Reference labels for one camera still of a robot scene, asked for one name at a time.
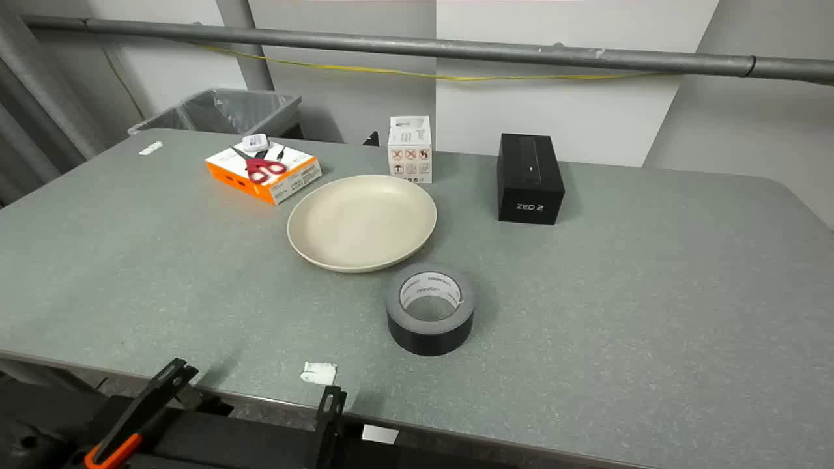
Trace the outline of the black tape roll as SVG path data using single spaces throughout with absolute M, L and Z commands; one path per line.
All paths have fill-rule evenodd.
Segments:
M 390 339 L 421 357 L 458 348 L 475 322 L 475 286 L 456 269 L 415 262 L 400 269 L 383 296 Z

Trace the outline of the beige round plate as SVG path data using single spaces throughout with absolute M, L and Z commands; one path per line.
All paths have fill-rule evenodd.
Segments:
M 287 217 L 287 241 L 308 262 L 365 274 L 415 254 L 437 226 L 426 191 L 389 174 L 353 174 L 308 193 Z

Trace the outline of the white tape label near edge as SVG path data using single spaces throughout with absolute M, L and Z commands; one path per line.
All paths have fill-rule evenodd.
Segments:
M 304 363 L 300 378 L 316 385 L 333 385 L 335 383 L 335 364 L 333 363 Z

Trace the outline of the white tape label far corner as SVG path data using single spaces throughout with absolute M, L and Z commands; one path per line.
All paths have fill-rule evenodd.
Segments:
M 153 141 L 149 142 L 145 148 L 138 151 L 138 155 L 150 155 L 153 151 L 159 151 L 163 142 L 162 141 Z

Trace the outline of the white printed carton box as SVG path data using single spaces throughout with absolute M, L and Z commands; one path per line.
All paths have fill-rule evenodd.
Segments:
M 432 179 L 432 129 L 426 114 L 396 114 L 390 120 L 389 172 L 411 181 Z

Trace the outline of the black rectangular box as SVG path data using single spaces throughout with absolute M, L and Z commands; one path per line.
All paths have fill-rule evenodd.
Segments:
M 566 198 L 554 145 L 548 135 L 503 133 L 498 154 L 498 218 L 554 224 Z

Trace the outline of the small white square device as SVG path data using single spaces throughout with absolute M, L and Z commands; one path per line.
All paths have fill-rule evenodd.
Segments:
M 261 154 L 269 151 L 269 135 L 266 133 L 252 133 L 252 135 L 241 135 L 236 148 L 244 154 Z

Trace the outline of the orange white flat box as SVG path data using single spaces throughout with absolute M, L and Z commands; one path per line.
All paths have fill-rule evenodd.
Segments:
M 264 151 L 264 154 L 271 162 L 283 162 L 287 172 L 257 184 L 257 181 L 248 179 L 244 162 L 234 154 L 234 148 L 236 148 L 236 142 L 209 155 L 205 158 L 209 174 L 217 181 L 223 181 L 223 184 L 228 184 L 254 200 L 271 202 L 271 206 L 283 202 L 287 198 L 291 198 L 295 193 L 300 193 L 303 187 L 308 187 L 310 181 L 316 181 L 323 174 L 318 155 L 271 141 L 269 151 Z

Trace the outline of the white sticker on board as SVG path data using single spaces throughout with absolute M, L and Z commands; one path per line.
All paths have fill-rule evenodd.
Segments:
M 394 426 L 361 424 L 361 441 L 366 441 L 366 443 L 394 445 L 396 438 L 399 438 L 399 430 L 394 430 Z

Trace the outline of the grey plastic bin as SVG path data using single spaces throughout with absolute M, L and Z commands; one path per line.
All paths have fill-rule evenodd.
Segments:
M 273 138 L 300 133 L 300 97 L 279 90 L 209 89 L 150 114 L 129 128 L 141 129 L 201 129 L 201 133 L 266 133 Z

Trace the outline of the black orange clamp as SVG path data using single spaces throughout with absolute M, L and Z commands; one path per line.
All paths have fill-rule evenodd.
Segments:
M 144 445 L 145 426 L 196 376 L 197 369 L 185 359 L 168 359 L 124 406 L 106 435 L 84 454 L 84 469 L 123 469 L 127 459 Z

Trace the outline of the black perforated mounting board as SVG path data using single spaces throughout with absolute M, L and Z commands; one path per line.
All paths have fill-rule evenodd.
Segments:
M 0 469 L 84 469 L 84 454 L 136 395 L 103 395 L 65 373 L 5 359 Z M 171 398 L 123 469 L 313 469 L 313 443 L 316 420 L 310 430 L 244 421 L 228 411 L 176 409 Z M 488 469 L 488 462 L 366 443 L 342 415 L 327 469 Z

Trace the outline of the grey horizontal metal pipe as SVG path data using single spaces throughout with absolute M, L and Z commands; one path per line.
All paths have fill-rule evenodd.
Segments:
M 721 77 L 753 77 L 753 81 L 803 81 L 803 82 L 820 82 L 820 86 L 834 82 L 834 60 L 808 60 L 808 56 L 697 55 L 697 51 L 651 51 L 651 50 L 568 47 L 568 43 L 465 42 L 465 38 L 406 38 L 406 36 L 323 33 L 323 32 L 290 32 L 290 29 L 232 29 L 232 26 L 65 19 L 65 16 L 26 16 L 24 24 L 32 29 L 47 29 L 47 32 L 118 33 L 118 36 L 150 36 L 150 38 L 269 43 L 269 47 L 296 47 L 296 50 L 436 56 L 436 60 L 562 65 L 562 67 L 588 67 L 588 71 L 598 67 L 598 71 L 721 75 Z

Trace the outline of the red handled scissors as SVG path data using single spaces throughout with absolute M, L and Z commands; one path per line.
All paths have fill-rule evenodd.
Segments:
M 269 181 L 271 178 L 279 178 L 287 172 L 283 162 L 271 162 L 264 151 L 257 154 L 244 154 L 239 148 L 234 148 L 234 154 L 244 162 L 244 172 L 249 181 Z

